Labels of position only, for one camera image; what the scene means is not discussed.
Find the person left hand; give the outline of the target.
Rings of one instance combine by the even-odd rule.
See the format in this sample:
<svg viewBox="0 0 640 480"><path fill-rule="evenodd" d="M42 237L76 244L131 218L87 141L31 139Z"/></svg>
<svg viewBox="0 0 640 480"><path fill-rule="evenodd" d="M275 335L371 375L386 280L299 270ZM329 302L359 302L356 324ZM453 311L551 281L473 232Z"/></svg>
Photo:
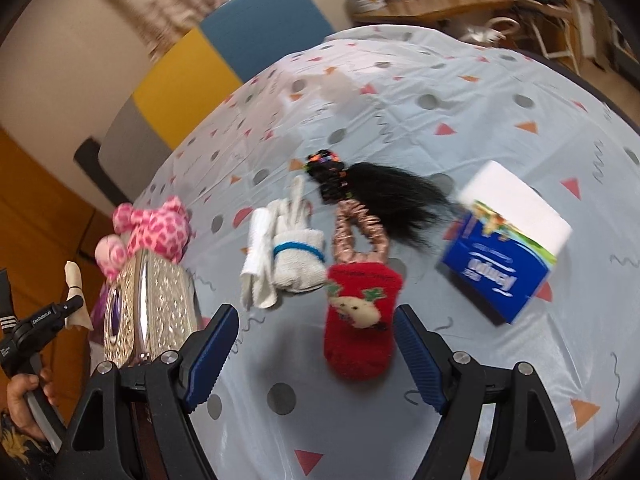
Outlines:
<svg viewBox="0 0 640 480"><path fill-rule="evenodd" d="M40 370L39 376L39 379L29 374L17 374L12 377L6 386L6 404L8 404L10 419L23 434L38 441L45 441L46 437L32 417L26 401L26 393L41 386L51 405L57 406L58 402L55 399L51 371L45 367Z"/></svg>

